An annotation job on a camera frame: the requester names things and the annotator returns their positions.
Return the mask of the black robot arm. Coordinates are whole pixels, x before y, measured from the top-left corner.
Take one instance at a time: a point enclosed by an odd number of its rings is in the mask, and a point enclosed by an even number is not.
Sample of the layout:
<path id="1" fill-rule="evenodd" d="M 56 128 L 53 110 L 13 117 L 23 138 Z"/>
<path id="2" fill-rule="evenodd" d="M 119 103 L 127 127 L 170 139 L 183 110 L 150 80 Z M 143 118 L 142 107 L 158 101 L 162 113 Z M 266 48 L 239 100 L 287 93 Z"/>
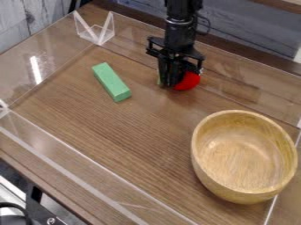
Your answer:
<path id="1" fill-rule="evenodd" d="M 164 37 L 150 36 L 146 53 L 158 59 L 159 86 L 176 91 L 195 88 L 205 55 L 194 48 L 202 0 L 164 0 Z"/>

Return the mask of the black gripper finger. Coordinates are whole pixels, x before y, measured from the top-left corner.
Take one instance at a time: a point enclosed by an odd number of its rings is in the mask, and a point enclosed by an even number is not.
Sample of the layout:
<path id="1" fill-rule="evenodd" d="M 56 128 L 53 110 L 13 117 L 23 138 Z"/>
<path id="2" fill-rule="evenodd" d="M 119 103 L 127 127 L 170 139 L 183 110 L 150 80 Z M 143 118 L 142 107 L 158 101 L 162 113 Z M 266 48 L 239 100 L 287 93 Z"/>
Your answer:
<path id="1" fill-rule="evenodd" d="M 159 63 L 159 76 L 160 76 L 160 86 L 171 87 L 170 84 L 170 59 L 160 55 L 158 59 Z"/>
<path id="2" fill-rule="evenodd" d="M 170 66 L 170 85 L 175 86 L 183 77 L 184 63 L 182 59 L 175 60 Z"/>

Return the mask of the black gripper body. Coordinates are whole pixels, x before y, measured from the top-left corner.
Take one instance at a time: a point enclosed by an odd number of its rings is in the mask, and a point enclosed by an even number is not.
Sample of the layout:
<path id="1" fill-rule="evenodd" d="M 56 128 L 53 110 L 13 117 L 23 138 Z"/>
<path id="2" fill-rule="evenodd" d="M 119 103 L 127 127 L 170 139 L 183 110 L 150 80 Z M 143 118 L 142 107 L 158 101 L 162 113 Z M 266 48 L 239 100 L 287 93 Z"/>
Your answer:
<path id="1" fill-rule="evenodd" d="M 193 46 L 174 50 L 166 46 L 163 38 L 150 36 L 147 41 L 146 54 L 155 57 L 159 64 L 164 62 L 168 65 L 176 63 L 182 70 L 191 71 L 197 74 L 202 71 L 205 55 Z"/>

